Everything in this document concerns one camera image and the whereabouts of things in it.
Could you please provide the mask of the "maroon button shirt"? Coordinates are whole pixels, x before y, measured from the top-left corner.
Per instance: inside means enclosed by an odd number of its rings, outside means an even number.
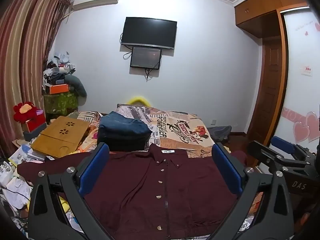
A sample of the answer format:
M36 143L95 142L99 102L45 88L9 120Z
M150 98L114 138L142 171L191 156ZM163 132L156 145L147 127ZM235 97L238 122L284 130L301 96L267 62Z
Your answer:
M34 187L40 171L61 174L80 165L93 151L22 163L17 172ZM211 156L190 158L185 150L156 145L147 151L109 152L84 200L110 239L207 236L218 229L238 200ZM59 200L71 227L81 231L64 193Z

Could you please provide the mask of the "wooden wardrobe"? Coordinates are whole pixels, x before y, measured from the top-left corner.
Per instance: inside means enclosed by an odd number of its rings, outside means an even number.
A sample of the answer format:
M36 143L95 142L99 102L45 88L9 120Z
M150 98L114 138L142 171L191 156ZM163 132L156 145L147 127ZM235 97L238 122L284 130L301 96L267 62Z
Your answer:
M306 0L245 0L235 23L262 40L259 89L247 131L314 151L319 141L319 20Z

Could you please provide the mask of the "wooden lap desk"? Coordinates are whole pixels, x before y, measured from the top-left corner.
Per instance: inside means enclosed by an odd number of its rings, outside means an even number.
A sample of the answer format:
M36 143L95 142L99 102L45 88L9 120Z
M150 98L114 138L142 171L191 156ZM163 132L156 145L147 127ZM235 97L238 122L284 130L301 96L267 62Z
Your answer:
M89 125L87 121L60 116L40 133L31 148L54 158L64 157L76 151Z

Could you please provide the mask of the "printed newspaper bedspread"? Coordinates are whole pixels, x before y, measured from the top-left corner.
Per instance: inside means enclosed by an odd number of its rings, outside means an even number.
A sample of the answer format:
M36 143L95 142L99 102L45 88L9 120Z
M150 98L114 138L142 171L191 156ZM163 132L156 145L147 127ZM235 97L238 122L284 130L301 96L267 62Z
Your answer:
M180 149L190 158L204 158L212 154L214 141L208 128L196 115L177 111L161 111L153 107L120 105L114 111L126 118L138 119L152 131L144 150L154 144L167 149ZM80 112L79 120L89 120L90 133L79 146L78 152L96 148L99 122L103 117L99 112Z

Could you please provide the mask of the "folded blue jeans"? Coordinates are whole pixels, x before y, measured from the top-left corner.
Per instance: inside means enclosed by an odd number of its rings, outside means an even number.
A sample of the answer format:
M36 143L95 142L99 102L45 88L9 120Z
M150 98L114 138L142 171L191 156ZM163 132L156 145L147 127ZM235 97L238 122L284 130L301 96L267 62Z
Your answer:
M113 152L143 151L151 133L143 121L112 111L100 119L97 144L103 142Z

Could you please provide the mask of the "red plush flower toy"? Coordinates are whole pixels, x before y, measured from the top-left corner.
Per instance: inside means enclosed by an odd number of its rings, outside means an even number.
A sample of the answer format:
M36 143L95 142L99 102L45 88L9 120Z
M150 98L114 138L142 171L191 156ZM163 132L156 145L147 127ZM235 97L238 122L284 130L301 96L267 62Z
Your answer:
M13 118L16 122L24 124L26 121L36 118L38 110L32 102L20 102L14 106Z

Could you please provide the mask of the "green camouflage storage box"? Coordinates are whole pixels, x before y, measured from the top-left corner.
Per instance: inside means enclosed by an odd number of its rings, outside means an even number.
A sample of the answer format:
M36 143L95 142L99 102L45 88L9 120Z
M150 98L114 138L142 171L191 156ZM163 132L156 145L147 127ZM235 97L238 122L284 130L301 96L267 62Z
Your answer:
M71 92L44 94L44 110L48 114L67 116L78 109L78 97Z

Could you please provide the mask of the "orange box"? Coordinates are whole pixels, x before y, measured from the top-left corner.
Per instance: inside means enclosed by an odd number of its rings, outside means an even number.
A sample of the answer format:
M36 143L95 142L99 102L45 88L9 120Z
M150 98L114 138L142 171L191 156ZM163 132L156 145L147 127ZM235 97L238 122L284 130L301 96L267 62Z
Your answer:
M69 91L68 84L52 85L49 87L49 94L60 94L60 93L66 93L68 91Z

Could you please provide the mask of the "yellow curved foam tube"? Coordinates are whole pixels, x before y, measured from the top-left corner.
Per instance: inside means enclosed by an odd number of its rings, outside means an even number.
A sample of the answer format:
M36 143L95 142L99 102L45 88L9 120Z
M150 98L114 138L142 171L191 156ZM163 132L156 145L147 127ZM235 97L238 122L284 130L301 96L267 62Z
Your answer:
M128 105L143 105L146 107L150 107L151 104L148 100L146 100L146 98L142 97L142 96L134 96L133 98L131 98L128 102Z

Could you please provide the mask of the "clutter pile of papers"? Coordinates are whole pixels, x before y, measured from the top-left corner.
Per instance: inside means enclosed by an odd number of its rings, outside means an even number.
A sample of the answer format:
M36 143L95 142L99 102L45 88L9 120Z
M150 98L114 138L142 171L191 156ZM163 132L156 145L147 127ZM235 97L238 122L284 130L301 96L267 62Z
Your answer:
M48 60L47 65L43 71L42 84L44 86L55 86L64 84L66 75L72 75L76 71L75 65L70 63L70 54L57 53Z

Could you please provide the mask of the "striped red gold curtain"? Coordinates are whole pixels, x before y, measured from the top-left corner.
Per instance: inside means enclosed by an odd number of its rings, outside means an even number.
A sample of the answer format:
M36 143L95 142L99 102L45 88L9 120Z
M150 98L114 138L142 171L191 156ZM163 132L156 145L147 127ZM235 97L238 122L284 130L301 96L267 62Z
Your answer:
M1 157L22 136L14 106L43 107L42 71L71 0L10 0L1 4Z

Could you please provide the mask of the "small wall monitor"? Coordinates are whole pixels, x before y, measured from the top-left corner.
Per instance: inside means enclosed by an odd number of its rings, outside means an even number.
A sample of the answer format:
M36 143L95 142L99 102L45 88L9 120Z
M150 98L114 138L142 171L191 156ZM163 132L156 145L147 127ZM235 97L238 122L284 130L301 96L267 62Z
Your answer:
M159 69L162 50L149 47L133 47L130 67L143 69Z

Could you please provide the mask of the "large wall television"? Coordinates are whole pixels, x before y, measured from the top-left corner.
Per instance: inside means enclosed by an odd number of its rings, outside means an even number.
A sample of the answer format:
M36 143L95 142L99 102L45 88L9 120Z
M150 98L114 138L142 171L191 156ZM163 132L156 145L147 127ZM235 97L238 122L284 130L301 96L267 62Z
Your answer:
M174 49L177 22L145 17L125 19L121 44Z

